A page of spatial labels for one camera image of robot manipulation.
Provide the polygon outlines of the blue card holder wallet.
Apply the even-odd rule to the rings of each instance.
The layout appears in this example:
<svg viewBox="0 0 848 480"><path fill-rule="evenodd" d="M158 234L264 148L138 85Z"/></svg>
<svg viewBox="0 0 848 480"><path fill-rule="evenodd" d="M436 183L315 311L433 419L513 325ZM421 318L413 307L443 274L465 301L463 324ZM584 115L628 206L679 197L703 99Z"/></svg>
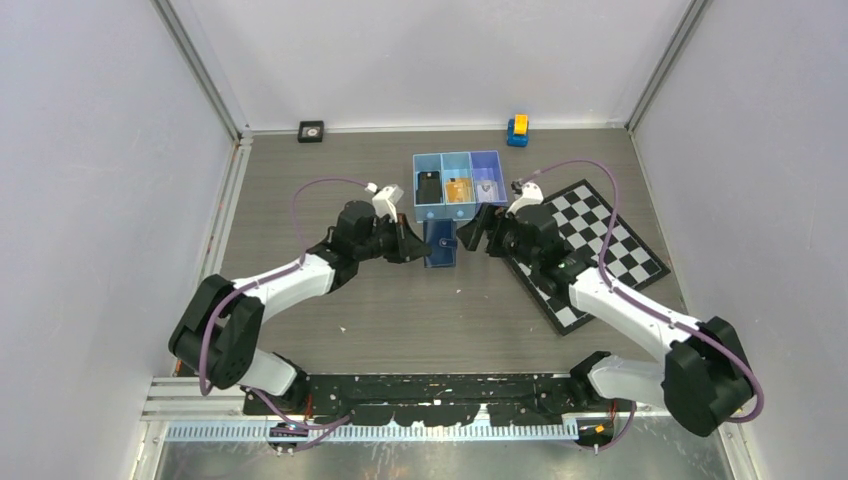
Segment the blue card holder wallet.
<svg viewBox="0 0 848 480"><path fill-rule="evenodd" d="M423 224L425 243L431 253L424 258L426 268L453 268L457 262L456 224L452 220L428 220Z"/></svg>

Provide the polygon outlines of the gold cards stack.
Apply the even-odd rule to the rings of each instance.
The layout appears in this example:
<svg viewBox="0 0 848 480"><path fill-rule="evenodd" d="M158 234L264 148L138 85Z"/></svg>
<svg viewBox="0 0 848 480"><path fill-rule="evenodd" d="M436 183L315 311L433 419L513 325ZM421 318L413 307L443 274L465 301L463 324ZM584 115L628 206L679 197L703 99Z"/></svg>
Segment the gold cards stack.
<svg viewBox="0 0 848 480"><path fill-rule="evenodd" d="M444 184L448 204L473 203L474 188L470 177L449 177Z"/></svg>

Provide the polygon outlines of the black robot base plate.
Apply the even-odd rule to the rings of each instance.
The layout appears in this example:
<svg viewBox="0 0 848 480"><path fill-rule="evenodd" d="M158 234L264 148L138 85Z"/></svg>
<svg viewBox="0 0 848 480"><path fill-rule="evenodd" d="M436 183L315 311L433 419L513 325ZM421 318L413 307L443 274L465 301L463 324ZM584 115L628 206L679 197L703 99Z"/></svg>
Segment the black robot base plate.
<svg viewBox="0 0 848 480"><path fill-rule="evenodd" d="M566 414L628 415L628 400L603 399L567 374L301 374L281 396L246 394L247 415L305 414L328 425L466 426L479 414L493 426L552 426Z"/></svg>

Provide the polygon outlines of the blue three-compartment organizer tray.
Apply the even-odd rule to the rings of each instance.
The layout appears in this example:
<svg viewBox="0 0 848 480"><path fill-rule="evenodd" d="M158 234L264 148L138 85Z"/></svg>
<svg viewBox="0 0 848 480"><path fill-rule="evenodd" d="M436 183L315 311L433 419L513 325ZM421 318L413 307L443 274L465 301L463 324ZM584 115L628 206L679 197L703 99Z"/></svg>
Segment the blue three-compartment organizer tray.
<svg viewBox="0 0 848 480"><path fill-rule="evenodd" d="M495 150L420 153L412 156L412 166L413 206L419 223L464 222L483 203L509 203Z"/></svg>

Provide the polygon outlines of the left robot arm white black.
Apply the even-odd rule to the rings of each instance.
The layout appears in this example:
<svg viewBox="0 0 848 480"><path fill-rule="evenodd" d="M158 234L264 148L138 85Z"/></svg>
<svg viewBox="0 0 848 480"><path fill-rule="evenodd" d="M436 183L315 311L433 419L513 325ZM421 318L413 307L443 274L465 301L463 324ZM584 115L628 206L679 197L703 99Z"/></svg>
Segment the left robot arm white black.
<svg viewBox="0 0 848 480"><path fill-rule="evenodd" d="M358 273L364 261L409 263L430 246L406 216L379 216L365 201L350 201L326 236L303 257L254 277L203 279L168 341L168 350L200 378L202 391L239 386L264 395L284 414L298 412L307 374L285 357L258 347L262 325L314 297L328 295Z"/></svg>

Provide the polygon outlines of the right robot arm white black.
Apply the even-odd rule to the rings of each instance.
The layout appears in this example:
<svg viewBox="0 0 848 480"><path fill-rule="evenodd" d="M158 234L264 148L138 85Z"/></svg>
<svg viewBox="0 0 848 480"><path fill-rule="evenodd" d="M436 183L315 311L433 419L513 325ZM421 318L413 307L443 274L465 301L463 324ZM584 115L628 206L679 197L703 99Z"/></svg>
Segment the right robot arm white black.
<svg viewBox="0 0 848 480"><path fill-rule="evenodd" d="M763 388L728 321L699 321L613 278L600 261L570 248L545 206L484 204L457 238L468 251L485 240L489 256L528 266L548 297L606 322L651 355L646 362L603 353L574 369L570 392L580 408L596 410L608 399L650 404L701 437L762 412Z"/></svg>

